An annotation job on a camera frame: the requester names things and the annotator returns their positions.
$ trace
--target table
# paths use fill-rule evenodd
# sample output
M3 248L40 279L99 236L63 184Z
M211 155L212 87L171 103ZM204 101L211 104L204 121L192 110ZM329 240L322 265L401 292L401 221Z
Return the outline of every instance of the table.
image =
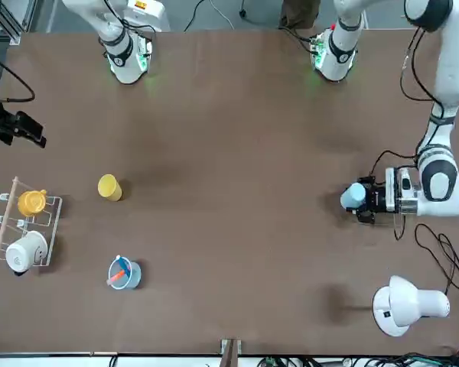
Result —
M16 278L0 264L0 352L213 353L225 337L245 353L458 348L455 291L449 318L402 338L372 317L393 274L445 287L413 240L415 220L396 242L391 226L359 225L338 205L379 152L412 153L423 135L430 104L398 87L411 36L365 32L349 79L329 84L278 31L158 34L152 70L134 86L110 75L94 35L25 36L8 65L37 98L9 108L42 123L48 143L0 143L0 193L17 175L65 208L48 271ZM423 80L436 47L422 44ZM26 93L10 77L0 91ZM459 163L459 124L453 146ZM399 161L378 169L387 164ZM106 173L121 179L123 201L97 194ZM459 253L459 218L422 222ZM106 286L119 253L142 264L140 289Z

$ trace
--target white mug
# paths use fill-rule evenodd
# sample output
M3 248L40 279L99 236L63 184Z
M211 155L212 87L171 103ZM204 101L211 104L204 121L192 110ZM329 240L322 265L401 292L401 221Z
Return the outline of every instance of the white mug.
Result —
M17 273L27 271L47 256L47 242L37 231L30 231L7 247L5 259L8 266Z

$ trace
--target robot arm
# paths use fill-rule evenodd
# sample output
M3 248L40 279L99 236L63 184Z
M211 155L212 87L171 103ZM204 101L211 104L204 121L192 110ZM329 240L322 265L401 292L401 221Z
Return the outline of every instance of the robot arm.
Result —
M339 82L353 65L357 42L364 28L363 10L384 0L334 0L338 20L313 40L311 63L323 77Z
M106 48L110 69L119 82L133 84L148 70L151 41L113 14L122 17L128 0L63 0L63 3L97 31Z
M442 46L435 79L435 102L428 128L416 148L418 183L407 168L387 168L386 184L374 177L358 180L365 190L343 193L342 203L362 222L374 213L459 216L459 171L451 150L451 132L459 109L459 0L405 0L405 15L425 31L442 28Z
M42 135L43 127L41 124L22 111L16 114L5 111L2 105L3 102L14 101L0 97L0 140L7 145L11 145L14 137L22 137L44 148L46 146L46 138Z
M459 170L451 150L451 132L459 109L459 0L407 0L405 15L426 31L442 27L434 91L438 103L434 102L427 131L416 150L416 214L459 216Z

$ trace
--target yellow mug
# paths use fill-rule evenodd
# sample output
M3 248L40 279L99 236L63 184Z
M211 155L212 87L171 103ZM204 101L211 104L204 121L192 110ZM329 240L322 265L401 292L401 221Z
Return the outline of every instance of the yellow mug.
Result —
M18 211L23 216L33 216L43 211L46 206L46 190L25 191L18 198Z
M97 190L101 197L105 197L110 201L118 201L122 196L122 189L119 186L119 182L111 174L104 174L100 178Z

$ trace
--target white lamp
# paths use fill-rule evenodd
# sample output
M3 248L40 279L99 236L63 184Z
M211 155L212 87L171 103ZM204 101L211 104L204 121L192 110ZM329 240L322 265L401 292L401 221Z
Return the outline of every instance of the white lamp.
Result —
M373 299L377 326L390 336L401 336L420 317L446 317L451 306L440 291L423 291L393 275L389 286L380 288Z

